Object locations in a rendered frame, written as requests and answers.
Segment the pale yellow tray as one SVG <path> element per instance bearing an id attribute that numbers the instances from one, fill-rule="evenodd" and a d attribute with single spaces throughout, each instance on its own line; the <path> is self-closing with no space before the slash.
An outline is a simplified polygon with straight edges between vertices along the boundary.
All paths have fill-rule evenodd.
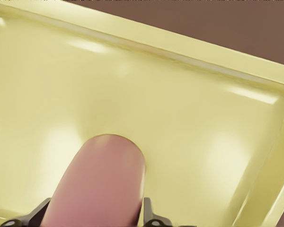
<path id="1" fill-rule="evenodd" d="M 284 65 L 59 0 L 0 0 L 0 223 L 51 197 L 85 141 L 133 141 L 175 225 L 275 227 Z"/>

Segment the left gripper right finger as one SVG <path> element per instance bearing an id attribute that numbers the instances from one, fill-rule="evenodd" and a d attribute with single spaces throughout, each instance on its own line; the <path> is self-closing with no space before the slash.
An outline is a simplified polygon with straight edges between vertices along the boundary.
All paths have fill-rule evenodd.
<path id="1" fill-rule="evenodd" d="M 152 200 L 149 197 L 143 198 L 142 224 L 139 227 L 173 227 L 172 221 L 154 212 Z"/>

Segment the pink sausage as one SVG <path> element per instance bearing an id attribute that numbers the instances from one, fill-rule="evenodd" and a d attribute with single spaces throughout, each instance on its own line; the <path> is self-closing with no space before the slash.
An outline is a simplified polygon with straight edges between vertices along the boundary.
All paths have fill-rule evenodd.
<path id="1" fill-rule="evenodd" d="M 41 227 L 135 227 L 146 164 L 140 149 L 118 135 L 88 140 L 60 180 Z"/>

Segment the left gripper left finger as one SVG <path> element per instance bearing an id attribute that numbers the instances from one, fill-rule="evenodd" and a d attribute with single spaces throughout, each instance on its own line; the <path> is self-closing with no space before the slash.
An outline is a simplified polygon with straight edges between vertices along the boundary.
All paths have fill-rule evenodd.
<path id="1" fill-rule="evenodd" d="M 46 198 L 30 213 L 10 218 L 0 224 L 0 227 L 40 227 L 51 198 Z"/>

